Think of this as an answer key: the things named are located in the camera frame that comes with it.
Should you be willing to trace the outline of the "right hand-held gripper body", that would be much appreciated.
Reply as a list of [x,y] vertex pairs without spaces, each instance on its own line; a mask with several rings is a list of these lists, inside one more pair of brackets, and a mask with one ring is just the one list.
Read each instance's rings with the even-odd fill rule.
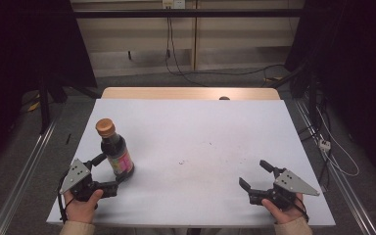
[[273,171],[273,200],[281,209],[290,208],[298,194],[318,196],[319,192],[287,168],[276,168]]

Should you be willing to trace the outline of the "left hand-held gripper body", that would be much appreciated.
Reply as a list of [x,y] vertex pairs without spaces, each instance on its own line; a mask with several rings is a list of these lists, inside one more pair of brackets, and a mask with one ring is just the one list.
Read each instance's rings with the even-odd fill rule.
[[62,180],[59,193],[63,195],[70,191],[78,201],[87,202],[91,195],[101,188],[101,184],[92,178],[92,166],[91,161],[83,163],[79,159],[74,159],[67,171],[67,175]]

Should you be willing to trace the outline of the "dark sauce bottle orange cap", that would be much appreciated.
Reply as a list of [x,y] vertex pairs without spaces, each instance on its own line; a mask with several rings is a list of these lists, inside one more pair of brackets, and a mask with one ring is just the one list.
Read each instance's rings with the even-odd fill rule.
[[101,136],[101,150],[118,178],[131,177],[135,166],[128,152],[125,139],[116,131],[116,126],[109,118],[102,118],[95,126]]

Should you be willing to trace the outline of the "person's right hand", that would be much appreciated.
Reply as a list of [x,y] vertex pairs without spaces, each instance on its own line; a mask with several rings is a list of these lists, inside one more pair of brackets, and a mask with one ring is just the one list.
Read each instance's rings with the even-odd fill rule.
[[300,193],[296,194],[295,204],[287,210],[278,209],[267,199],[263,199],[261,203],[273,215],[277,224],[285,224],[304,216],[303,195]]

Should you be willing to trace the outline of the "person's left hand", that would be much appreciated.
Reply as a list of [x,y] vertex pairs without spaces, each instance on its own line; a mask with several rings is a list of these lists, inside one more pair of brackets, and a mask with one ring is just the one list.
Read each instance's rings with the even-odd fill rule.
[[101,200],[104,192],[96,190],[87,202],[80,202],[76,200],[70,191],[64,194],[68,221],[76,221],[91,224],[94,218],[96,206]]

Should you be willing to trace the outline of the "black metal stand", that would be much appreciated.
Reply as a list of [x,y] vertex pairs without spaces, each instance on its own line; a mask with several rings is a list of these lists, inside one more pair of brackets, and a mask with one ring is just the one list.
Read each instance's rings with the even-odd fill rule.
[[48,104],[48,89],[45,77],[39,78],[39,104],[41,108],[41,130],[40,133],[44,134],[50,125],[50,111]]

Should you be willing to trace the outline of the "white board sheet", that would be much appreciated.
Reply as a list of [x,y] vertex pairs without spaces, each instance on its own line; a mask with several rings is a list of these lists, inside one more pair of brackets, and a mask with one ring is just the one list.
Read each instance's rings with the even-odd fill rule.
[[103,199],[97,225],[237,227],[272,224],[249,202],[239,181],[266,190],[267,161],[317,188],[316,176],[281,100],[121,100],[96,102],[76,150],[82,161],[101,152],[95,125],[110,118],[126,141],[134,174]]

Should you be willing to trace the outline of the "wooden table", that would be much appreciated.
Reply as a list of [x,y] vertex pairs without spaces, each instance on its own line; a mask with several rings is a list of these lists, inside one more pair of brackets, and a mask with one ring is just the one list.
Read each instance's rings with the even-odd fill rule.
[[279,100],[273,88],[108,87],[103,99]]

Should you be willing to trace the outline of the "black curtain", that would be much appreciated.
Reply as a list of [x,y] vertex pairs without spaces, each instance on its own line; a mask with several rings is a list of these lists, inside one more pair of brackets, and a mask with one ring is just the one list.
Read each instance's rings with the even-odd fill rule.
[[352,137],[376,167],[376,0],[305,0],[285,63],[293,71],[309,60]]
[[71,0],[0,0],[0,151],[24,93],[96,85]]

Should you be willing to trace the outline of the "black horizontal bar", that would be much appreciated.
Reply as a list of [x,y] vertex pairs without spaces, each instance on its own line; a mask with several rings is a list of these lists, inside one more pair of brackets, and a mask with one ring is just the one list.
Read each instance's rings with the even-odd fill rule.
[[290,18],[301,17],[302,9],[185,9],[185,10],[79,10],[80,19],[99,18]]

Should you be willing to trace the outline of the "aluminium floor rail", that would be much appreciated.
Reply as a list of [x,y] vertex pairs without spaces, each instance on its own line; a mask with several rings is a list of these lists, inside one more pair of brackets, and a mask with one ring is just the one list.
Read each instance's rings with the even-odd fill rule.
[[327,163],[329,174],[335,180],[354,220],[360,228],[361,233],[363,235],[376,235],[376,228],[371,220],[371,217],[348,181],[349,174],[344,173],[331,153],[327,153],[326,151],[320,149],[318,141],[321,137],[322,135],[313,136],[313,142],[320,151],[322,160]]
[[37,142],[30,153],[23,170],[18,177],[15,186],[7,197],[3,207],[0,210],[0,235],[6,235],[9,225],[20,205],[26,188],[28,187],[32,175],[34,174],[45,148],[54,132],[56,120],[52,120],[45,131],[39,135]]

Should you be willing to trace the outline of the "white wall socket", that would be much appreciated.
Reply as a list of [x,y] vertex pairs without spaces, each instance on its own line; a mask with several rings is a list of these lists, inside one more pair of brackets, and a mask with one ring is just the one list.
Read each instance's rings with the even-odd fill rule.
[[185,0],[162,0],[164,9],[185,9]]

